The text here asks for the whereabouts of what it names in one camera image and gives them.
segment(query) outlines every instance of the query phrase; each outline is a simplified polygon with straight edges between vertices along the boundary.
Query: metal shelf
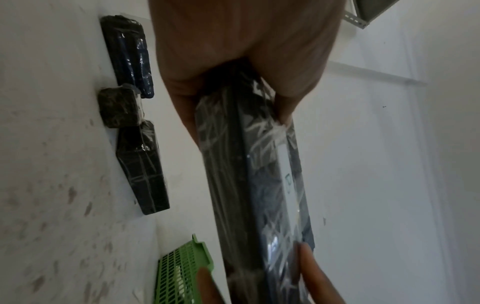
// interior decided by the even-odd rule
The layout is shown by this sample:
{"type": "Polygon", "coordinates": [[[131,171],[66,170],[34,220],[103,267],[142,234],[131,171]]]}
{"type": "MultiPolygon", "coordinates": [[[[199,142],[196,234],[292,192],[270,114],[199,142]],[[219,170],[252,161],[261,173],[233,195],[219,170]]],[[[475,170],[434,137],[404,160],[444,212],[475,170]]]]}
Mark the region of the metal shelf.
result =
{"type": "Polygon", "coordinates": [[[370,22],[388,10],[399,0],[351,0],[355,14],[345,11],[343,20],[361,29],[366,28],[370,22]]]}

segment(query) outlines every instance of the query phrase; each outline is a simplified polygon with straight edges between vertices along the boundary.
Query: green plastic crate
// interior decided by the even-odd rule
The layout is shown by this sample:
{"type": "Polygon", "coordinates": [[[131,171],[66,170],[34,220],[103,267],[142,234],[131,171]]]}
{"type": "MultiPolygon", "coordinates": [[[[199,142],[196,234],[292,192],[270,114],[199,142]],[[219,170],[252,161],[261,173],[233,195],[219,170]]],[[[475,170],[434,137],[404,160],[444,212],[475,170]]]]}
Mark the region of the green plastic crate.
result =
{"type": "Polygon", "coordinates": [[[200,267],[210,272],[214,262],[205,242],[192,240],[158,261],[155,304],[201,304],[195,276],[200,267]]]}

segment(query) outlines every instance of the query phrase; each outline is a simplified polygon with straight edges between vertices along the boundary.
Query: white label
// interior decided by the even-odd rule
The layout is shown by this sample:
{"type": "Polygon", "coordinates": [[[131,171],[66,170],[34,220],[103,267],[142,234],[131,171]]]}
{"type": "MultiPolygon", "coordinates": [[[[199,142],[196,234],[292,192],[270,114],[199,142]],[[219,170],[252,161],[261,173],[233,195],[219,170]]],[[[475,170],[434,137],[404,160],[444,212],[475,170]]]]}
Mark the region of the white label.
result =
{"type": "Polygon", "coordinates": [[[288,219],[290,220],[290,231],[294,234],[295,226],[299,220],[299,204],[297,202],[297,193],[295,192],[294,177],[290,167],[290,158],[287,144],[278,145],[276,148],[278,156],[278,165],[282,176],[283,195],[286,202],[288,219]]]}

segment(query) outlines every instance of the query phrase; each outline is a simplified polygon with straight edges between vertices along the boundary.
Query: wrapped package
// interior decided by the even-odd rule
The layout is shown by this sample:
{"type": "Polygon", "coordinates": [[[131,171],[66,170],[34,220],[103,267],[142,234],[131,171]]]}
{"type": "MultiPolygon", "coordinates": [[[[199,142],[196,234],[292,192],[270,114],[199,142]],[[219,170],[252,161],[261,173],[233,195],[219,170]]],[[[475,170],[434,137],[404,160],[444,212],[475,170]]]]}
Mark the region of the wrapped package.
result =
{"type": "Polygon", "coordinates": [[[142,25],[123,16],[102,17],[100,25],[118,85],[134,85],[142,98],[152,98],[154,83],[142,25]]]}
{"type": "Polygon", "coordinates": [[[140,91],[131,84],[101,89],[97,100],[101,119],[108,128],[138,126],[144,119],[140,91]]]}
{"type": "Polygon", "coordinates": [[[275,120],[246,62],[211,73],[203,95],[195,120],[232,303],[308,302],[297,244],[314,243],[293,125],[275,120]]]}
{"type": "Polygon", "coordinates": [[[153,123],[121,128],[116,157],[145,215],[170,208],[153,123]]]}

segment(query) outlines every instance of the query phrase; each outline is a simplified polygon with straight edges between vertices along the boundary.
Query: hand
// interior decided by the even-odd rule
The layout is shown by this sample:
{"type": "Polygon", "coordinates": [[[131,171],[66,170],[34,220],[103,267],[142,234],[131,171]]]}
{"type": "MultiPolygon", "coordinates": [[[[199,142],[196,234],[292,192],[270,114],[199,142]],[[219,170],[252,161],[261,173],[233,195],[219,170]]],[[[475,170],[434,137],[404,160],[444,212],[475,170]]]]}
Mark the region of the hand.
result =
{"type": "MultiPolygon", "coordinates": [[[[301,275],[316,304],[345,304],[339,292],[315,262],[312,250],[306,243],[300,245],[299,261],[301,275]]],[[[196,274],[196,281],[203,304],[224,304],[208,269],[200,268],[196,274]]]]}
{"type": "Polygon", "coordinates": [[[275,90],[288,124],[318,83],[345,0],[149,0],[158,68],[173,105],[198,143],[195,108],[204,74],[247,57],[275,90]]]}

